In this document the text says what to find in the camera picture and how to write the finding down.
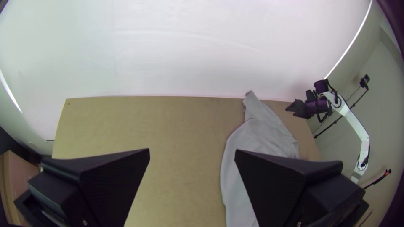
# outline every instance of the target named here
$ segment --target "black cable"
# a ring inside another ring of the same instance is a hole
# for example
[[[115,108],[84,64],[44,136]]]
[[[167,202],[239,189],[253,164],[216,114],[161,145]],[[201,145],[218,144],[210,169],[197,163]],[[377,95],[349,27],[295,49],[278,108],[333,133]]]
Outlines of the black cable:
[[[383,180],[387,175],[389,175],[391,173],[391,169],[386,170],[386,172],[384,172],[383,176],[379,177],[377,180],[373,181],[371,184],[367,185],[366,187],[363,188],[363,190],[366,190],[368,187],[375,185],[377,183],[379,183],[381,180]]]
[[[350,96],[349,96],[349,98],[346,100],[347,102],[352,98],[352,96],[359,90],[361,88],[361,86],[359,86],[358,87],[358,89],[356,89],[356,91],[354,91]],[[320,126],[318,126],[312,133],[315,133],[317,130],[319,130],[319,128],[325,123],[325,121],[323,121],[323,122],[320,122],[321,124],[320,124]]]

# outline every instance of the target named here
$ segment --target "wooden table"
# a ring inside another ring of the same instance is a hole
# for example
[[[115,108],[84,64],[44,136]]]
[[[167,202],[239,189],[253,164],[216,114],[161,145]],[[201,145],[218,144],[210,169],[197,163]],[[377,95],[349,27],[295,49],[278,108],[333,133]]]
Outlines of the wooden table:
[[[264,101],[299,143],[302,159],[319,161],[304,119]],[[80,158],[140,148],[150,163],[125,226],[224,227],[219,173],[228,136],[244,121],[242,99],[98,97],[67,99],[53,158]]]

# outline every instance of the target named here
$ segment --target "white robotic arm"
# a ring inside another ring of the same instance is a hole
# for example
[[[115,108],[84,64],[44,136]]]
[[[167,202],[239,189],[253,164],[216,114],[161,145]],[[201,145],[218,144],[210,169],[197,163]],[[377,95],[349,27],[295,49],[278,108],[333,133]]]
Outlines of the white robotic arm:
[[[345,102],[344,98],[341,95],[337,95],[337,98],[335,98],[335,95],[329,91],[321,93],[321,95],[324,95],[330,101],[332,108],[336,112],[338,112],[343,117],[345,117],[345,119],[349,122],[349,124],[355,130],[358,137],[361,139],[361,142],[362,142],[361,151],[359,153],[358,160],[356,161],[355,168],[351,175],[351,181],[357,184],[359,179],[362,177],[362,175],[364,174],[364,172],[366,171],[367,166],[368,166],[369,150],[370,150],[369,134],[366,132],[362,123],[358,120],[358,118],[355,116],[355,114],[351,111],[348,104]]]

